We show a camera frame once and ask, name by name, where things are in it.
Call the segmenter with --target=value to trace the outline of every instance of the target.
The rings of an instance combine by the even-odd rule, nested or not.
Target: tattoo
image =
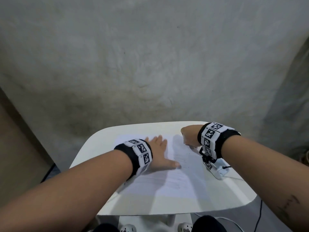
[[[284,206],[281,208],[281,207],[278,207],[278,209],[280,210],[279,211],[279,217],[281,219],[286,219],[286,220],[290,220],[290,216],[289,214],[287,213],[287,209],[288,207],[292,204],[292,203],[297,203],[297,204],[300,204],[299,200],[296,198],[295,195],[291,195],[291,197],[289,199],[287,199],[286,203],[284,204]]]

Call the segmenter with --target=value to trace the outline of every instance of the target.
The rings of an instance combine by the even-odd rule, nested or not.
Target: shoe
[[[180,223],[178,225],[178,232],[191,232],[192,231],[192,224],[190,223]]]
[[[120,232],[136,232],[136,228],[131,224],[126,224],[121,227]]]

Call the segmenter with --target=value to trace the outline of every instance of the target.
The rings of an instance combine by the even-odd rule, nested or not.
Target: wristband
[[[200,154],[215,163],[217,159],[222,158],[221,148],[223,143],[234,135],[240,135],[240,133],[231,127],[216,122],[206,123],[197,136],[199,143],[202,145]]]
[[[146,171],[152,162],[152,151],[150,145],[143,139],[133,139],[117,145],[114,150],[124,152],[131,160],[133,171],[131,179],[134,175],[138,176]]]

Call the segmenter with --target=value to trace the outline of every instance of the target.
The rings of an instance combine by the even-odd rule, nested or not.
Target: hand
[[[189,125],[183,127],[180,132],[182,133],[184,144],[193,147],[201,146],[197,140],[197,135],[202,127],[203,125]]]
[[[151,141],[146,137],[145,141],[150,145],[153,156],[152,162],[150,163],[150,170],[157,171],[180,167],[177,161],[165,159],[164,152],[168,141],[166,139],[162,140],[161,135],[159,137],[154,137]]]

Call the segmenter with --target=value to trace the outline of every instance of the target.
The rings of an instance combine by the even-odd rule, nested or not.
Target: white paper
[[[145,139],[146,137],[121,135],[115,140],[114,145],[135,138]],[[180,135],[163,135],[163,138],[168,140],[165,157],[178,161],[181,169],[145,173],[129,181],[118,193],[206,199],[206,181],[201,156],[183,144],[183,138]]]

